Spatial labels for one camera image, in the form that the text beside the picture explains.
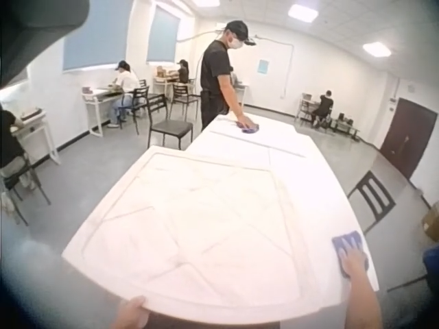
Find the blue window blind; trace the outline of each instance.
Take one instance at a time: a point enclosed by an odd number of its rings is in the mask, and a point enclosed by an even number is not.
[[[148,41],[148,62],[174,62],[180,19],[156,6]]]
[[[132,2],[90,0],[86,22],[65,39],[64,70],[124,59]]]

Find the black cap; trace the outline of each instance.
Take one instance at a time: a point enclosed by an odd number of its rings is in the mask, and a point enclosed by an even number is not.
[[[238,40],[243,41],[246,45],[248,45],[248,27],[243,21],[231,21],[226,25],[224,31],[229,30],[236,34]]]
[[[118,63],[116,70],[119,70],[120,68],[129,71],[130,70],[130,65],[125,60],[121,60]]]

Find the seated person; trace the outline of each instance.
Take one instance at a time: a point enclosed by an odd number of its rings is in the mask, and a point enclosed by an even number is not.
[[[131,66],[125,61],[121,60],[117,65],[116,70],[119,74],[112,85],[115,90],[122,90],[123,95],[116,100],[110,109],[109,128],[118,128],[119,124],[117,118],[120,116],[122,122],[126,119],[126,109],[119,109],[122,106],[129,106],[132,103],[132,92],[135,88],[140,88],[140,82],[137,76],[131,72]]]
[[[327,91],[325,95],[320,96],[320,105],[311,114],[313,127],[320,127],[320,122],[323,121],[334,106],[334,101],[331,98],[332,92]]]
[[[231,82],[232,86],[234,86],[238,83],[238,77],[233,70],[233,66],[230,67],[230,82]]]
[[[4,178],[10,177],[19,172],[25,166],[25,150],[20,142],[11,133],[11,127],[22,128],[22,120],[16,118],[11,112],[4,110],[0,104],[1,122],[1,156],[0,156],[0,175]],[[34,189],[35,183],[30,173],[20,176],[20,182],[25,188]],[[14,204],[9,199],[6,192],[1,194],[1,205],[8,213],[15,211]]]
[[[175,79],[170,80],[170,82],[180,82],[181,84],[189,83],[189,63],[186,60],[181,60],[178,62],[180,68],[178,71],[171,71],[169,74],[175,76]]]

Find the dark brown door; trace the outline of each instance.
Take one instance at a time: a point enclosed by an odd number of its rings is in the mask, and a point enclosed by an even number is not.
[[[422,158],[438,115],[421,105],[400,98],[381,153],[407,179]]]

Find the floor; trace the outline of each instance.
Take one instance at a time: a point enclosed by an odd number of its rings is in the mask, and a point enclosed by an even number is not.
[[[370,146],[332,132],[300,127],[285,115],[252,108],[247,111],[293,124],[298,132],[310,135],[346,194],[369,170],[382,181],[396,206],[366,239],[377,270],[386,328],[410,320],[429,301],[426,284],[421,281],[391,293],[386,291],[425,272],[422,252],[433,242],[420,226],[427,206],[417,191]],[[173,119],[181,114],[176,106]],[[189,120],[195,120],[194,108],[189,110]],[[60,255],[88,214],[147,149],[147,120],[141,119],[139,126],[140,136],[132,123],[123,130],[105,129],[104,138],[86,136],[60,152],[62,165],[46,161],[39,166],[37,172],[52,205],[48,206],[38,192],[20,191],[25,196],[21,209],[30,223],[28,228],[17,226],[2,213],[4,283],[46,328],[108,328],[114,319],[119,300],[83,278]],[[195,135],[200,130],[198,116]],[[189,143],[188,136],[183,140],[183,149]],[[153,134],[152,144],[160,145],[161,136]],[[176,139],[167,137],[166,147],[177,145]],[[361,227],[367,228],[373,218],[367,203],[359,193],[354,193],[350,201]],[[324,310],[320,315],[288,321],[282,328],[337,328],[337,321],[331,319],[340,318],[338,314],[344,310]]]

